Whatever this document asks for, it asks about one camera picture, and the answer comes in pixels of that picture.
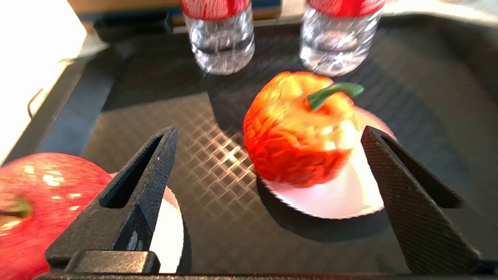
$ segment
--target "red label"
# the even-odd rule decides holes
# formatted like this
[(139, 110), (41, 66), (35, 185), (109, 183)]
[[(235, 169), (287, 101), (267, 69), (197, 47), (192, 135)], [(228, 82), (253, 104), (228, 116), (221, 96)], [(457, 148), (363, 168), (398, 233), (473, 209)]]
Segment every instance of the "red label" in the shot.
[(385, 0), (308, 0), (308, 4), (329, 15), (361, 16), (380, 10)]
[(183, 13), (195, 19), (221, 20), (243, 11), (250, 0), (181, 0)]

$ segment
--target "orange bell pepper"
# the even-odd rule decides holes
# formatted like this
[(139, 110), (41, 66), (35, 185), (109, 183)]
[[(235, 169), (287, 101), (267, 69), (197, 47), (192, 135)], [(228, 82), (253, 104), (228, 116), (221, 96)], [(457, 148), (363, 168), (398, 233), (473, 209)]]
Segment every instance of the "orange bell pepper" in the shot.
[(244, 119), (245, 145), (258, 175), (296, 187), (336, 178), (360, 138), (349, 96), (362, 91), (361, 85), (334, 84), (308, 72), (275, 76)]

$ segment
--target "plastic bottle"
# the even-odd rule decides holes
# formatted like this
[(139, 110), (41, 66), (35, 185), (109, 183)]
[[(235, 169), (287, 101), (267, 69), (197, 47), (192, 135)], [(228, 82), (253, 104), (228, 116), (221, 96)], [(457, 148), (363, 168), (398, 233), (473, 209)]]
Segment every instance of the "plastic bottle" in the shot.
[(181, 0), (199, 67), (215, 75), (244, 68), (254, 54), (250, 0)]
[(366, 58), (384, 0), (307, 0), (299, 57), (311, 71), (340, 76)]

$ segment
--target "black tray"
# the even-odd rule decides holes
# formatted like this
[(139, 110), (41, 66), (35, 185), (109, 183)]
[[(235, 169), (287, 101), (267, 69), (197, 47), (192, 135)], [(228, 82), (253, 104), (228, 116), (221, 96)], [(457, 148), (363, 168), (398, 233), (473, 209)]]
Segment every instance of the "black tray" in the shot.
[[(407, 272), (384, 211), (308, 217), (269, 194), (253, 171), (242, 120), (275, 74), (304, 70), (299, 27), (256, 28), (252, 61), (228, 77), (203, 74), (185, 34), (140, 37), (77, 61), (7, 160), (59, 151), (116, 172), (152, 134), (174, 125), (179, 142), (168, 186), (187, 228), (180, 273)], [(440, 18), (383, 18), (369, 58), (335, 79), (365, 85), (356, 104), (494, 221), (497, 38), (496, 30)]]

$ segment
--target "red apple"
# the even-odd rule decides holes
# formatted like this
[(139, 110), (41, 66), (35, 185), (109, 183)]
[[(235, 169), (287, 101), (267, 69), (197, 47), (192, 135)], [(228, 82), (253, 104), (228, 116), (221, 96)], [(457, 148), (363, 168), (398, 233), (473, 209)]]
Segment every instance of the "red apple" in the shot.
[(31, 280), (49, 271), (45, 250), (110, 180), (95, 164), (61, 153), (0, 168), (0, 279)]

